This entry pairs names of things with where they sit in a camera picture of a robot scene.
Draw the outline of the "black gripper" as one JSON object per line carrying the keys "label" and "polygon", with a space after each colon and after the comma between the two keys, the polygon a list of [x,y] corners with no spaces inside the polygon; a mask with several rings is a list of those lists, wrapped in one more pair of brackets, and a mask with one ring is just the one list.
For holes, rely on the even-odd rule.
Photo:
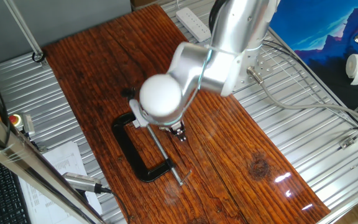
{"label": "black gripper", "polygon": [[185,125],[182,120],[169,126],[170,132],[176,136],[181,142],[186,141]]}

